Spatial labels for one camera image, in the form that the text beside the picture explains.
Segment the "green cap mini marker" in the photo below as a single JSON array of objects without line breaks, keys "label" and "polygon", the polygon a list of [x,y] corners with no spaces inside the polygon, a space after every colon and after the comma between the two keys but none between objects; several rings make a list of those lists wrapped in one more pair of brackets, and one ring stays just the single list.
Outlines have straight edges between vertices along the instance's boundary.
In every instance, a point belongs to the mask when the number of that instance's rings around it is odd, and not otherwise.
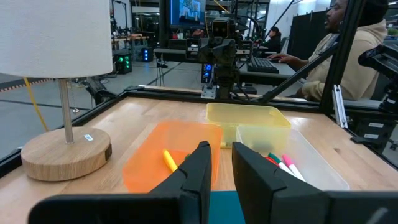
[{"label": "green cap mini marker", "polygon": [[276,161],[276,163],[278,164],[278,166],[286,171],[287,173],[289,173],[290,175],[294,175],[293,172],[273,153],[268,153],[268,156],[273,159],[274,161]]}]

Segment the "silver metal bracket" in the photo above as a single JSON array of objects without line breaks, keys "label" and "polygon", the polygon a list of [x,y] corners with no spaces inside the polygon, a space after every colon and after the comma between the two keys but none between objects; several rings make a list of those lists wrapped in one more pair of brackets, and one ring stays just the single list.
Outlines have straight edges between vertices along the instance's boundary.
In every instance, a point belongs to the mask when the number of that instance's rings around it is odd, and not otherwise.
[{"label": "silver metal bracket", "polygon": [[341,94],[341,87],[334,85],[332,90],[333,108],[335,111],[335,119],[338,126],[341,128],[348,128],[348,122],[345,113],[345,107],[343,103],[343,97]]}]

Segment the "blue plastic bin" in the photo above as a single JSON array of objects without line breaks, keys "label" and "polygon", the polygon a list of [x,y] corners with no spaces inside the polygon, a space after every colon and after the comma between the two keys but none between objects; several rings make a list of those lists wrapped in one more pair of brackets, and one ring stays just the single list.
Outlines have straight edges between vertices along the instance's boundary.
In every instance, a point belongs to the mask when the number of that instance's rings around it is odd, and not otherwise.
[{"label": "blue plastic bin", "polygon": [[208,224],[245,224],[237,191],[211,191]]}]

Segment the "computer tower blue lights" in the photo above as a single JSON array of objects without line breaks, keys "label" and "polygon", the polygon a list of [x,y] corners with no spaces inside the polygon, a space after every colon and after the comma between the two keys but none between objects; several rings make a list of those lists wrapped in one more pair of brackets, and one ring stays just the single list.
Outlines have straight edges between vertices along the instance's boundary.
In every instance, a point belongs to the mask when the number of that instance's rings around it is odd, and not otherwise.
[{"label": "computer tower blue lights", "polygon": [[154,58],[153,48],[142,48],[142,61],[143,62],[152,62]]}]

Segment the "yellow plastic bin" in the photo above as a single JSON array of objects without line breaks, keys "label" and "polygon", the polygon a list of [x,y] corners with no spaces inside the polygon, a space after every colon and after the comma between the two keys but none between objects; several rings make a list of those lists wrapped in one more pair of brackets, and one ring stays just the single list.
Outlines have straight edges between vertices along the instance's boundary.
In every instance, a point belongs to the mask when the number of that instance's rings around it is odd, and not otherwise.
[{"label": "yellow plastic bin", "polygon": [[222,128],[221,147],[227,149],[230,149],[232,142],[236,140],[236,128],[239,125],[291,128],[285,116],[271,106],[208,103],[206,120]]}]

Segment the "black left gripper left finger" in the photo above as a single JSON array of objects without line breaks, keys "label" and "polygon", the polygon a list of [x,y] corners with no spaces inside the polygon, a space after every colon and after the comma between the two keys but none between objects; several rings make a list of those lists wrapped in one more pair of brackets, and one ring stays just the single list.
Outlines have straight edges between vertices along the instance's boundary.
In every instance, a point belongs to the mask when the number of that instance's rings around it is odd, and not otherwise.
[{"label": "black left gripper left finger", "polygon": [[155,208],[150,224],[208,224],[211,147],[202,141],[164,181],[150,191]]}]

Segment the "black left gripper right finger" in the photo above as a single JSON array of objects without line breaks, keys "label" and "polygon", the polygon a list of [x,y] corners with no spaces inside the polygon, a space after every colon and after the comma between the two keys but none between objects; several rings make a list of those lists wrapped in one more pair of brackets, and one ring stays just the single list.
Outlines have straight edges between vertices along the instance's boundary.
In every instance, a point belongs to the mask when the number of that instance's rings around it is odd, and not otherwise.
[{"label": "black left gripper right finger", "polygon": [[241,142],[232,146],[234,184],[246,224],[324,224],[327,199]]}]

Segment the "monitor with blue screen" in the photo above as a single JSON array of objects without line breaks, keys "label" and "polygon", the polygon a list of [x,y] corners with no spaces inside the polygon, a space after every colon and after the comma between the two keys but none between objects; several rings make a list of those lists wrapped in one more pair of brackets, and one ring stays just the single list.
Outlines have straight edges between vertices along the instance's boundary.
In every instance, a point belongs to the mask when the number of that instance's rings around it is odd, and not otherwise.
[{"label": "monitor with blue screen", "polygon": [[205,27],[206,0],[170,0],[170,27],[202,29]]}]

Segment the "yellow slim highlighter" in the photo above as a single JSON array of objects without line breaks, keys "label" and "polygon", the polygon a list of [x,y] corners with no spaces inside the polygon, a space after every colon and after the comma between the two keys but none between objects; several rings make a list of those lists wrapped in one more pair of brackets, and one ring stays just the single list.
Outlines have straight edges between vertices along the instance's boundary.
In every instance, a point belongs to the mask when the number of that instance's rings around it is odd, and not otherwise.
[{"label": "yellow slim highlighter", "polygon": [[178,169],[178,166],[176,165],[175,161],[173,160],[171,154],[166,149],[164,149],[164,151],[163,151],[163,158],[164,158],[164,161],[165,161],[167,167],[171,170],[171,172],[175,172]]}]

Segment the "black aluminium table frame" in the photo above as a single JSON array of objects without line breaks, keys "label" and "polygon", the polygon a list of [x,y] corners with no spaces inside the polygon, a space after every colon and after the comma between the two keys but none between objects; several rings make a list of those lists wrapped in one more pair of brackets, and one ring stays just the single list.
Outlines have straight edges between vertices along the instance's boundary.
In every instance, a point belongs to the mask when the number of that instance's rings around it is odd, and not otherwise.
[{"label": "black aluminium table frame", "polygon": [[109,100],[105,103],[99,104],[97,107],[89,110],[85,114],[72,120],[72,124],[85,124],[89,120],[98,116],[104,110],[110,108],[118,101],[122,100],[127,96],[153,96],[155,99],[160,99],[163,96],[169,96],[171,100],[177,101],[187,101],[191,103],[227,103],[227,104],[240,104],[240,105],[258,105],[258,106],[273,106],[278,109],[287,111],[299,111],[299,112],[309,112],[309,113],[321,113],[322,104],[328,100],[331,100],[331,87],[328,86],[325,92],[324,99],[319,103],[302,101],[294,101],[292,98],[287,100],[278,100],[276,96],[282,93],[285,89],[291,86],[294,82],[302,78],[305,73],[314,69],[316,66],[320,65],[326,59],[334,56],[341,62],[348,61],[348,51],[351,49],[349,44],[353,43],[354,40],[354,29],[350,28],[350,25],[358,25],[362,17],[364,17],[364,10],[368,9],[370,14],[375,16],[384,15],[389,7],[389,0],[347,0],[347,9],[345,15],[345,21],[340,27],[340,34],[336,34],[333,37],[333,42],[331,45],[325,49],[320,56],[318,56],[314,61],[310,62],[308,65],[304,66],[298,70],[292,77],[283,81],[276,89],[266,93],[265,95],[258,96],[257,98],[252,98],[250,100],[240,99],[228,99],[222,100],[216,98],[214,100],[206,100],[200,98],[197,93],[187,92],[187,91],[146,91],[143,88],[135,88],[133,90],[128,90],[121,93],[116,98]]}]

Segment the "computer tower green lights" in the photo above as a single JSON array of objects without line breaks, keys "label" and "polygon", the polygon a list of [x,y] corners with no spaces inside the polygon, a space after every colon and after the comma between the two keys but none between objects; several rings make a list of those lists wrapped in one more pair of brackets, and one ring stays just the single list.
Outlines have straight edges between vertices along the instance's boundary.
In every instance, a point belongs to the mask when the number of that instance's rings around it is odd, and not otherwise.
[{"label": "computer tower green lights", "polygon": [[115,72],[124,75],[132,72],[132,57],[129,52],[116,52],[113,54],[113,61],[115,65]]}]

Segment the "clear plastic bin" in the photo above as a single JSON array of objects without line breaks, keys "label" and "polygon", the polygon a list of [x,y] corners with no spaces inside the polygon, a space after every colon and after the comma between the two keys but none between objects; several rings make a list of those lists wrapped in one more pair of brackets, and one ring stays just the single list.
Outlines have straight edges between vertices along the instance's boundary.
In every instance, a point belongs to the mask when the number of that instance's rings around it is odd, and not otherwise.
[{"label": "clear plastic bin", "polygon": [[306,183],[318,189],[349,190],[346,181],[299,131],[290,128],[240,125],[236,129],[236,139],[263,157],[273,153],[283,162],[282,155],[288,155]]}]

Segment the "person's hand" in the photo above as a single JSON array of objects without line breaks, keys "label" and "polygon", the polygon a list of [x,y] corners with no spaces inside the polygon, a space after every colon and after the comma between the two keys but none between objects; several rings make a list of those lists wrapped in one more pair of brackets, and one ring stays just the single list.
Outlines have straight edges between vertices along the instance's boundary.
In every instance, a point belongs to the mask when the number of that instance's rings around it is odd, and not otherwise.
[{"label": "person's hand", "polygon": [[290,63],[293,62],[296,57],[289,55],[289,54],[283,54],[283,53],[278,53],[278,54],[272,54],[267,57],[269,60],[273,62],[278,62],[278,63]]}]

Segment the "dark grey desk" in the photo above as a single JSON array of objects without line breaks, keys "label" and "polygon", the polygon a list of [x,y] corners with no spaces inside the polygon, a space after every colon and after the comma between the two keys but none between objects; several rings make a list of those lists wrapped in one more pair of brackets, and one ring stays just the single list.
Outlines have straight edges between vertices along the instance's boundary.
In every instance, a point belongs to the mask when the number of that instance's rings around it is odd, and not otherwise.
[{"label": "dark grey desk", "polygon": [[[156,56],[161,56],[163,60],[168,62],[199,64],[197,60],[186,59],[184,50],[155,48],[154,53],[156,54]],[[274,66],[279,70],[279,73],[262,73],[248,71],[247,65],[244,64],[243,67],[239,69],[239,80],[241,82],[253,84],[277,86],[295,74],[295,71],[291,69],[287,64],[274,63]]]}]

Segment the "orange plastic bin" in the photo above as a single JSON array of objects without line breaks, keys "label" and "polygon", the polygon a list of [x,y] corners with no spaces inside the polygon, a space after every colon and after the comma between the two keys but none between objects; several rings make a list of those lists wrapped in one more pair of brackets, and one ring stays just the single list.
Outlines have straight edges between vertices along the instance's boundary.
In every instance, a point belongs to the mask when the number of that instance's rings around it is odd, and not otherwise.
[{"label": "orange plastic bin", "polygon": [[223,130],[215,124],[188,121],[163,121],[148,135],[123,168],[124,185],[132,193],[148,193],[172,172],[164,160],[167,150],[176,165],[181,165],[200,142],[211,147],[211,188],[218,179]]}]

